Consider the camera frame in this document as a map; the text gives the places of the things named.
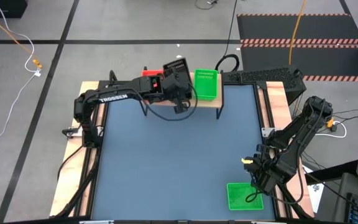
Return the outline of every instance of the blue table surface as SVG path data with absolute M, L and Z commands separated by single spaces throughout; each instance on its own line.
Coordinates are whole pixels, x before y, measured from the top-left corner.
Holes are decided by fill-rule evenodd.
M 111 103 L 106 120 L 93 220 L 274 220 L 264 209 L 230 211 L 226 185 L 250 182 L 241 158 L 262 142 L 253 87 L 225 86 L 224 109 L 197 108 L 168 122 L 139 102 Z M 153 106 L 177 118 L 172 107 Z

